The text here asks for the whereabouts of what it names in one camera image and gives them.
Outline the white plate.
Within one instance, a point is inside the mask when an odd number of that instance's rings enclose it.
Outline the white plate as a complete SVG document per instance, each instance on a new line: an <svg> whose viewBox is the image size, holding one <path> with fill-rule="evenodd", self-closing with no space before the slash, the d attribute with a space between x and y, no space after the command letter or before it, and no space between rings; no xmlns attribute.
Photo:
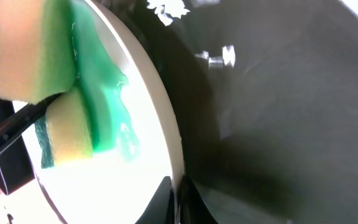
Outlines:
<svg viewBox="0 0 358 224"><path fill-rule="evenodd" d="M184 173L181 137L155 65L123 21L96 1L75 1L93 25L110 61L128 79L110 116L122 121L116 143L91 159L43 169L41 134L23 133L35 177L62 223L135 223L164 178L175 192Z"/></svg>

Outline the yellow green sponge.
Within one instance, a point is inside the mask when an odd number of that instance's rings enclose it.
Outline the yellow green sponge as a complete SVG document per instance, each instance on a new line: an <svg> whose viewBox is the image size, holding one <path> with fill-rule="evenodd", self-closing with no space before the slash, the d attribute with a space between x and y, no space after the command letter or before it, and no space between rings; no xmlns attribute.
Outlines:
<svg viewBox="0 0 358 224"><path fill-rule="evenodd" d="M35 105L57 96L35 122L42 168L115 148L130 157L128 83L84 1L0 1L0 99Z"/></svg>

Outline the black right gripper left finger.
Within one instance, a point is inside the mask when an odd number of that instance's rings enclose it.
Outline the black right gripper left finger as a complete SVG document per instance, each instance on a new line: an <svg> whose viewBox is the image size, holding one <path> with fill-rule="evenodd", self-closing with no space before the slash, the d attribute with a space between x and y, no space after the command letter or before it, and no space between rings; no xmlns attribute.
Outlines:
<svg viewBox="0 0 358 224"><path fill-rule="evenodd" d="M162 179L147 208L135 224L174 224L175 198L169 176Z"/></svg>

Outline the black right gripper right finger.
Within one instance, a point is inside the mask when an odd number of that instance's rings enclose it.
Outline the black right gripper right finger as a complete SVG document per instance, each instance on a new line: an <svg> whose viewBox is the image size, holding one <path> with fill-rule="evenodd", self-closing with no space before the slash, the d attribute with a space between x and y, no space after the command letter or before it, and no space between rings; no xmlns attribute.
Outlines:
<svg viewBox="0 0 358 224"><path fill-rule="evenodd" d="M218 224L193 181L183 176L179 193L181 224Z"/></svg>

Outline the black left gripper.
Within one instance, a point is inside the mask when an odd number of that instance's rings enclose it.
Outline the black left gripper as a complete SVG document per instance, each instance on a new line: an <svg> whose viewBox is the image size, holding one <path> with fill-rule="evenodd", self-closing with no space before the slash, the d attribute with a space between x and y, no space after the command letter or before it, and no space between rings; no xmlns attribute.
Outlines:
<svg viewBox="0 0 358 224"><path fill-rule="evenodd" d="M54 94L36 105L27 104L16 113L10 101L0 100L0 189L5 195L34 179L27 149L19 137L61 95Z"/></svg>

